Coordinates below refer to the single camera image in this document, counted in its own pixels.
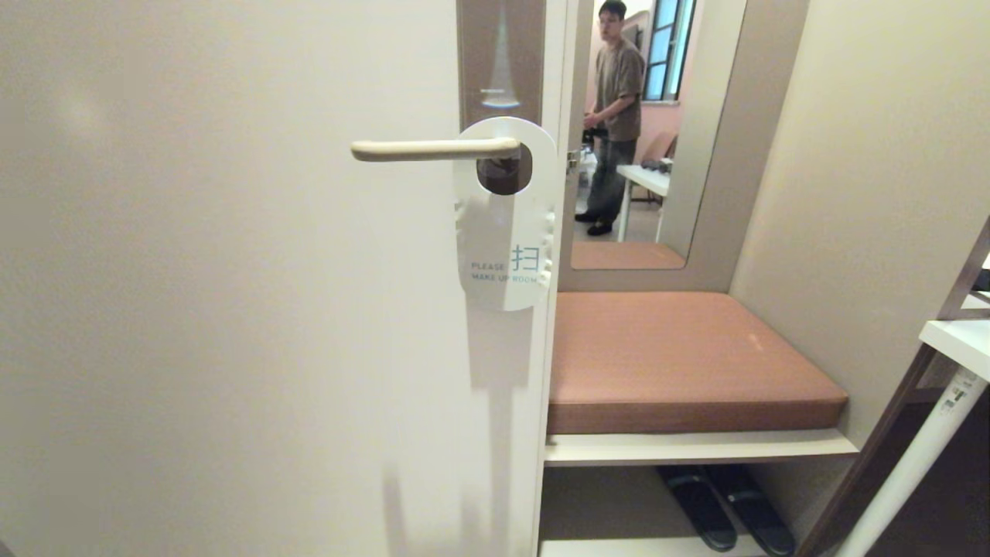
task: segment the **jeans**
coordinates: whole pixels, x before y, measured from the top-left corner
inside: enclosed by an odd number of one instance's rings
[[[591,178],[591,193],[588,195],[589,214],[602,224],[612,224],[622,209],[622,197],[626,190],[626,179],[616,172],[618,165],[631,165],[636,155],[636,141],[599,140],[598,167]]]

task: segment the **hair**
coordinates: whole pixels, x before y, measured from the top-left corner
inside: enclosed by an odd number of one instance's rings
[[[605,12],[609,12],[619,16],[620,20],[626,19],[626,4],[622,3],[622,0],[608,0],[600,10],[598,10],[598,17],[601,17]]]

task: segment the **pink wall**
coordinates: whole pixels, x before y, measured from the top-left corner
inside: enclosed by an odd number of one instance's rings
[[[636,162],[643,159],[659,159],[666,153],[671,140],[680,131],[681,117],[683,115],[683,101],[691,93],[691,70],[694,65],[694,51],[697,47],[698,29],[705,8],[705,0],[697,0],[694,7],[694,21],[691,23],[691,36],[687,46],[687,55],[684,57],[684,74],[681,78],[681,102],[676,105],[650,104],[644,103],[643,107],[643,133],[640,135],[640,142],[636,149]],[[638,12],[626,18],[626,26],[639,24],[643,28],[643,57],[649,52],[649,27],[652,24],[650,12]],[[586,88],[586,107],[593,107],[595,104],[595,56],[604,46],[598,35],[598,15],[592,22],[591,33],[591,58],[588,67],[588,83]]]

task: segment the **hand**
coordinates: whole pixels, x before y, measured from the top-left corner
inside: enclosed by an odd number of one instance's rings
[[[585,114],[584,115],[584,129],[585,130],[590,130],[591,128],[594,128],[595,126],[601,124],[601,122],[602,122],[602,118],[599,115],[595,114],[595,113]]]

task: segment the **chinese character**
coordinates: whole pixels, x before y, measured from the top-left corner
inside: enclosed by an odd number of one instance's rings
[[[513,271],[538,271],[540,268],[540,248],[520,248],[519,244],[516,244],[516,249],[512,251],[515,256],[512,259],[512,263],[515,264]],[[520,269],[520,263],[522,262],[532,262],[531,264],[526,264]]]

